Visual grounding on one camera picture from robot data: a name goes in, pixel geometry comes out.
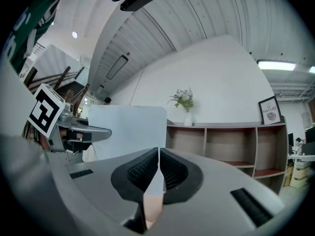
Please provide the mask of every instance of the white vase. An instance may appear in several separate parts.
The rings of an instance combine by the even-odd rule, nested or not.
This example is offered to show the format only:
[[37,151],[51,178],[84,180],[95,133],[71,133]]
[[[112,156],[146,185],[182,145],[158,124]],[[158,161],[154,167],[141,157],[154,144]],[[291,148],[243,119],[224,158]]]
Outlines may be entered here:
[[184,126],[192,126],[192,117],[190,112],[187,112],[186,114]]

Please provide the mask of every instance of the black slot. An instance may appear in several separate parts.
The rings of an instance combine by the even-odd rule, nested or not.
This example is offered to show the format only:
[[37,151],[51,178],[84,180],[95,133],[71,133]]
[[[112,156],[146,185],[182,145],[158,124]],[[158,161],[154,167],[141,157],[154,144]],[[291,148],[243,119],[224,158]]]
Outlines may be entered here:
[[70,177],[72,179],[78,178],[78,177],[83,177],[86,176],[88,174],[92,174],[93,171],[91,170],[83,170],[83,171],[78,171],[78,172],[74,172],[74,173],[70,173]]
[[231,191],[231,194],[257,227],[272,219],[272,215],[244,188]]

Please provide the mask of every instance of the framed poster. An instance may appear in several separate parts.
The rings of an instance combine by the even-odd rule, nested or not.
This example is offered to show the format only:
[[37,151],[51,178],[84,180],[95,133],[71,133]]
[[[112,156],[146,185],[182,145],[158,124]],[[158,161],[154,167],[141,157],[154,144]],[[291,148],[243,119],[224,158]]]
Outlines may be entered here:
[[281,122],[281,112],[275,96],[258,102],[264,125]]

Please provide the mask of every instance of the fluorescent light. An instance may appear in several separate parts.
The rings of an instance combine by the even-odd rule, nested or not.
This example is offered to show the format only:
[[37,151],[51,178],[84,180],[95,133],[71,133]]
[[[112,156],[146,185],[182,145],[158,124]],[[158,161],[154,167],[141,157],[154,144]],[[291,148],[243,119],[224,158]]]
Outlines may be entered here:
[[98,89],[97,89],[97,93],[100,94],[102,92],[102,90],[104,89],[104,87],[102,85],[99,85]]
[[113,65],[112,69],[110,69],[106,75],[106,78],[111,80],[116,75],[116,73],[118,73],[119,70],[127,63],[127,61],[128,59],[124,55],[121,55]]
[[287,70],[293,71],[295,64],[288,62],[278,62],[278,61],[260,61],[258,63],[260,69],[271,69],[271,70]]

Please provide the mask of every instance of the flower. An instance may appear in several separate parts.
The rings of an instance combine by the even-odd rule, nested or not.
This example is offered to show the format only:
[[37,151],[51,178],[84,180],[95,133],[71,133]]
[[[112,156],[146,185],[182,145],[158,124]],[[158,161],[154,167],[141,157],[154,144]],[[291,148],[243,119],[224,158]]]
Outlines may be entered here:
[[184,101],[189,100],[189,96],[186,93],[184,93],[182,96],[182,100]]

